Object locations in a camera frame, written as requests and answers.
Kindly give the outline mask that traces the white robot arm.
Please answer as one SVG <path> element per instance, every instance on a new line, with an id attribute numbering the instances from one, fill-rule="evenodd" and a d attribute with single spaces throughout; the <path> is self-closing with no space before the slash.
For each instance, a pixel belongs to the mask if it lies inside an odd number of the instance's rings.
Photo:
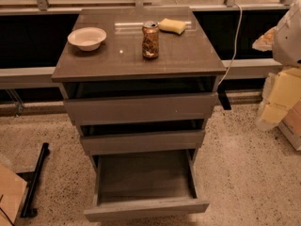
<path id="1" fill-rule="evenodd" d="M 259 51 L 271 51 L 283 65 L 281 72 L 269 73 L 262 91 L 256 125 L 263 131 L 278 126 L 301 98 L 301 0 L 294 2 L 276 26 L 252 45 Z"/>

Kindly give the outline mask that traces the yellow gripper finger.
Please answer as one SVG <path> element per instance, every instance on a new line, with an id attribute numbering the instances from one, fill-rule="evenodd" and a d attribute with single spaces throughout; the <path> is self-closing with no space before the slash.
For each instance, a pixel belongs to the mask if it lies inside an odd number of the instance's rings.
<path id="1" fill-rule="evenodd" d="M 276 34 L 277 28 L 274 26 L 256 39 L 252 48 L 258 51 L 266 52 L 273 50 L 274 36 Z"/>

